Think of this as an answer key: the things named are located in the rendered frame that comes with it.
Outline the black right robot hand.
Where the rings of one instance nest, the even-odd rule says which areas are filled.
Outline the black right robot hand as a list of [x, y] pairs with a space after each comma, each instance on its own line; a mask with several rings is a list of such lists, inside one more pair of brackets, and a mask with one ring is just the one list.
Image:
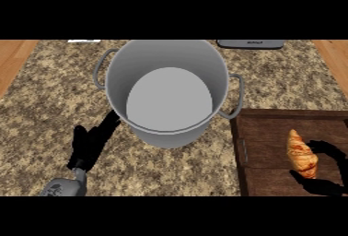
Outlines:
[[314, 195], [342, 196], [348, 195], [348, 158], [339, 148], [326, 141], [311, 140], [306, 145], [314, 153], [324, 153], [334, 161], [339, 167], [339, 176], [342, 184], [323, 179], [306, 179], [295, 170], [289, 171], [296, 183]]

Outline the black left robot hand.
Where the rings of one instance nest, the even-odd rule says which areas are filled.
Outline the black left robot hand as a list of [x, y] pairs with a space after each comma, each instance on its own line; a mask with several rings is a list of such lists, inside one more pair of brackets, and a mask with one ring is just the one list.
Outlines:
[[115, 111], [110, 111], [100, 125], [94, 126], [90, 131], [85, 130], [82, 125], [75, 126], [72, 155], [66, 164], [69, 170], [79, 168], [88, 171], [94, 167], [99, 155], [119, 124], [119, 116]]

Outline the golden brown croissant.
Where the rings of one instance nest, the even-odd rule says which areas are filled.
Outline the golden brown croissant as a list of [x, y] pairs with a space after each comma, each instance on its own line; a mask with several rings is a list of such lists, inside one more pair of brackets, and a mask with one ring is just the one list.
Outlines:
[[318, 156], [312, 153], [295, 129], [287, 133], [287, 158], [295, 171], [306, 178], [317, 178]]

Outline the dark brown wooden tray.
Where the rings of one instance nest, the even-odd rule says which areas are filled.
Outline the dark brown wooden tray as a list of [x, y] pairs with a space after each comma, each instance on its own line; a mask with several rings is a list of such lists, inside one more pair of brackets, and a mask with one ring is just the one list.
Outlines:
[[290, 171], [342, 183], [334, 160], [311, 153], [305, 143], [323, 140], [348, 157], [348, 111], [245, 109], [231, 133], [243, 196], [306, 196]]

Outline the large grey metal pot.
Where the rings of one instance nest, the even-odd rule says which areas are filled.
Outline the large grey metal pot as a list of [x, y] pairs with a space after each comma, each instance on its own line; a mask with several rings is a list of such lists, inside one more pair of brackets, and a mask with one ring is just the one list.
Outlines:
[[[159, 148], [190, 144], [219, 110], [228, 79], [222, 57], [205, 40], [131, 40], [104, 52], [113, 59], [96, 86], [138, 138]], [[228, 120], [240, 110], [222, 114]]]

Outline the dark grey flat appliance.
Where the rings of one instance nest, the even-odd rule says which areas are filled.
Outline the dark grey flat appliance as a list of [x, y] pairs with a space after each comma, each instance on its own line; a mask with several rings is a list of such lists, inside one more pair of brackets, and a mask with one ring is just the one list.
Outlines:
[[217, 40], [217, 45], [228, 49], [273, 50], [283, 48], [284, 40]]

